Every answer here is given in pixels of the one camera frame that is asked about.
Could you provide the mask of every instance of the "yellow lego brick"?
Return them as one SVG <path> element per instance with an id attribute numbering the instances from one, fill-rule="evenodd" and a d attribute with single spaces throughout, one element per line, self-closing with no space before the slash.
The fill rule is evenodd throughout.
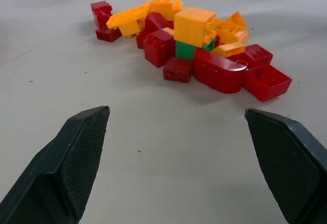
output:
<path id="1" fill-rule="evenodd" d="M 217 24 L 215 12 L 185 8 L 174 17 L 174 39 L 201 48 L 216 37 Z"/>
<path id="2" fill-rule="evenodd" d="M 119 28 L 123 36 L 139 33 L 143 27 L 143 20 L 149 14 L 152 2 L 114 14 L 107 22 L 108 28 Z"/>
<path id="3" fill-rule="evenodd" d="M 244 51 L 245 45 L 241 42 L 221 45 L 211 50 L 212 53 L 219 54 L 222 57 L 229 57 L 231 55 L 243 53 Z"/>
<path id="4" fill-rule="evenodd" d="M 154 0 L 150 12 L 160 13 L 166 20 L 174 20 L 174 15 L 183 8 L 180 0 Z"/>
<path id="5" fill-rule="evenodd" d="M 169 27 L 163 28 L 162 30 L 166 31 L 168 34 L 170 34 L 172 36 L 175 34 L 174 30 L 170 29 Z"/>
<path id="6" fill-rule="evenodd" d="M 234 21 L 236 24 L 243 26 L 245 29 L 247 29 L 247 24 L 245 22 L 245 20 L 243 19 L 243 17 L 241 16 L 240 12 L 236 12 L 235 14 L 233 14 L 230 19 L 232 21 Z"/>

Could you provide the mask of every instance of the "curved red lego brick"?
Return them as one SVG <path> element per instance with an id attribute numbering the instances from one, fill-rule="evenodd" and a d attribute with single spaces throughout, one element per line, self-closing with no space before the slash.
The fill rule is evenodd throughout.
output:
<path id="1" fill-rule="evenodd" d="M 219 92 L 233 94 L 240 91 L 244 84 L 246 66 L 197 48 L 194 77 Z"/>

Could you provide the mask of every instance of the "green object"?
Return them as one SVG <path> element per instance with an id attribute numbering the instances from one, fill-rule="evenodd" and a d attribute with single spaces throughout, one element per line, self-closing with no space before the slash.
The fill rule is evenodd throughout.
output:
<path id="1" fill-rule="evenodd" d="M 212 39 L 208 45 L 203 46 L 203 49 L 205 49 L 207 51 L 211 51 L 215 47 L 215 42 L 216 42 L 216 39 Z"/>
<path id="2" fill-rule="evenodd" d="M 196 46 L 177 41 L 175 56 L 182 59 L 194 59 L 196 48 Z"/>

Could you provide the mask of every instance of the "toy block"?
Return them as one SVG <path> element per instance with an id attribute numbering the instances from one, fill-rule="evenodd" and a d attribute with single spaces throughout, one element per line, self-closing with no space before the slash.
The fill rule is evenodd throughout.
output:
<path id="1" fill-rule="evenodd" d="M 243 26 L 245 29 L 247 29 L 247 24 L 245 22 L 245 20 L 243 19 L 243 17 L 241 16 L 240 12 L 236 12 L 234 13 L 230 19 L 235 22 L 236 24 Z"/>
<path id="2" fill-rule="evenodd" d="M 169 20 L 169 21 L 168 21 L 168 27 L 169 27 L 170 29 L 174 29 L 174 21 L 173 21 L 173 20 Z"/>
<path id="3" fill-rule="evenodd" d="M 216 36 L 216 38 L 215 38 L 215 45 L 214 45 L 214 49 L 216 48 L 216 47 L 218 47 L 219 46 L 219 43 L 220 43 L 220 36 Z"/>
<path id="4" fill-rule="evenodd" d="M 122 36 L 119 29 L 108 29 L 106 26 L 96 30 L 97 38 L 102 41 L 114 42 Z"/>
<path id="5" fill-rule="evenodd" d="M 215 42 L 216 42 L 216 39 L 212 39 L 208 45 L 203 46 L 203 49 L 205 49 L 207 51 L 213 50 L 215 48 Z"/>
<path id="6" fill-rule="evenodd" d="M 163 68 L 163 78 L 169 81 L 188 83 L 191 79 L 192 67 L 191 60 L 170 57 Z"/>
<path id="7" fill-rule="evenodd" d="M 262 65 L 247 71 L 245 88 L 258 100 L 265 102 L 287 92 L 292 79 L 271 65 Z"/>
<path id="8" fill-rule="evenodd" d="M 111 15 L 112 6 L 109 3 L 102 1 L 102 2 L 98 2 L 98 3 L 92 3 L 91 9 L 92 9 L 92 12 L 100 10 L 106 14 Z"/>
<path id="9" fill-rule="evenodd" d="M 182 8 L 183 2 L 180 0 L 154 0 L 150 11 L 160 13 L 166 20 L 174 20 L 174 15 Z"/>
<path id="10" fill-rule="evenodd" d="M 217 24 L 215 12 L 185 8 L 175 15 L 174 38 L 176 41 L 202 48 L 216 37 Z"/>
<path id="11" fill-rule="evenodd" d="M 262 48 L 258 44 L 247 46 L 245 51 L 241 54 L 229 56 L 228 59 L 232 61 L 243 60 L 248 63 L 248 68 L 254 68 L 259 65 L 268 65 L 272 60 L 273 55 Z"/>
<path id="12" fill-rule="evenodd" d="M 145 29 L 148 31 L 157 31 L 168 27 L 169 22 L 160 13 L 150 13 L 145 19 Z"/>
<path id="13" fill-rule="evenodd" d="M 222 57 L 229 57 L 231 55 L 240 54 L 245 51 L 245 45 L 241 42 L 234 42 L 230 44 L 224 44 L 216 47 L 211 52 L 218 54 Z"/>
<path id="14" fill-rule="evenodd" d="M 114 14 L 108 20 L 107 27 L 110 29 L 119 28 L 123 36 L 132 37 L 143 29 L 144 20 L 151 5 L 151 2 L 147 2 L 138 7 Z"/>
<path id="15" fill-rule="evenodd" d="M 173 35 L 163 30 L 152 32 L 151 35 L 154 36 L 155 39 L 160 40 L 164 45 L 167 46 L 168 57 L 175 56 L 176 47 L 175 47 L 175 40 Z"/>
<path id="16" fill-rule="evenodd" d="M 175 55 L 174 38 L 163 30 L 149 33 L 143 47 L 145 58 L 157 68 L 164 66 L 167 59 Z"/>
<path id="17" fill-rule="evenodd" d="M 146 36 L 149 34 L 148 31 L 143 29 L 137 36 L 136 36 L 136 44 L 138 49 L 143 49 L 143 41 Z"/>
<path id="18" fill-rule="evenodd" d="M 106 23 L 110 19 L 111 14 L 105 13 L 104 11 L 101 11 L 101 10 L 96 10 L 94 12 L 94 16 L 95 16 L 94 20 L 95 20 L 97 28 L 101 28 L 103 26 L 106 27 Z"/>
<path id="19" fill-rule="evenodd" d="M 169 27 L 163 28 L 163 31 L 167 32 L 168 34 L 174 36 L 175 31 Z"/>
<path id="20" fill-rule="evenodd" d="M 183 59 L 194 59 L 196 48 L 196 46 L 177 41 L 175 56 Z"/>
<path id="21" fill-rule="evenodd" d="M 195 51 L 194 77 L 219 92 L 234 94 L 245 82 L 246 66 L 198 48 Z"/>

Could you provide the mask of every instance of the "white table surface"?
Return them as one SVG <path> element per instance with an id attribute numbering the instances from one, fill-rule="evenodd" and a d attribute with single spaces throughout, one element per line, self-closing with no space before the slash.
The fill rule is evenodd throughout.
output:
<path id="1" fill-rule="evenodd" d="M 293 78 L 287 94 L 267 103 L 195 79 L 165 81 L 135 39 L 98 41 L 89 6 L 97 1 L 0 0 L 0 199 L 67 118 L 109 105 L 80 223 L 286 223 L 244 111 L 299 120 L 327 145 L 327 0 L 183 0 L 219 17 L 241 11 L 249 43 L 270 50 Z M 122 11 L 147 0 L 106 1 Z"/>

